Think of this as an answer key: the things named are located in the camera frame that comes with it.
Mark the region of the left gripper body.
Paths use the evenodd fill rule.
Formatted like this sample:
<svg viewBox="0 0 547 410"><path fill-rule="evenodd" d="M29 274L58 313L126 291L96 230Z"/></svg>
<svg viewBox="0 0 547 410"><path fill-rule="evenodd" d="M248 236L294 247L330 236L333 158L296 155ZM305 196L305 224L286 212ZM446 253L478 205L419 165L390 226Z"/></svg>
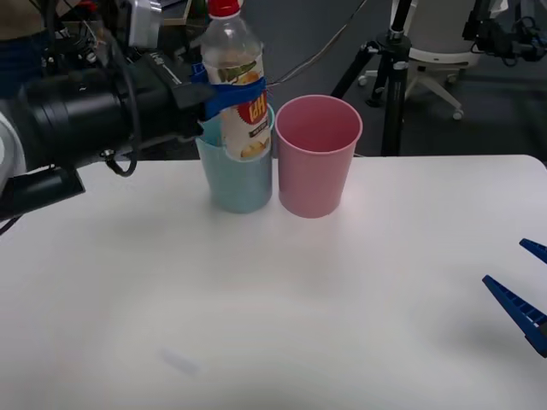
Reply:
<svg viewBox="0 0 547 410"><path fill-rule="evenodd" d="M136 87L140 149L172 139L184 143L203 134L203 86L191 82L191 70L165 54L144 54L129 66Z"/></svg>

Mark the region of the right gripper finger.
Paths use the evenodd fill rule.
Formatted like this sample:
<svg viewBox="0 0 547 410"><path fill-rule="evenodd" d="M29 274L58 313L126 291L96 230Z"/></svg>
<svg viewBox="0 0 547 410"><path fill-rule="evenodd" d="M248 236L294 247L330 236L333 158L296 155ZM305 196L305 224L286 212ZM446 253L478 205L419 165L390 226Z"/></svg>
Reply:
<svg viewBox="0 0 547 410"><path fill-rule="evenodd" d="M546 314L504 287L489 275L482 282L523 332L525 339L543 358L546 357Z"/></svg>
<svg viewBox="0 0 547 410"><path fill-rule="evenodd" d="M545 245L536 243L526 238L521 239L519 245L532 255L536 256L543 263L547 263L547 247Z"/></svg>

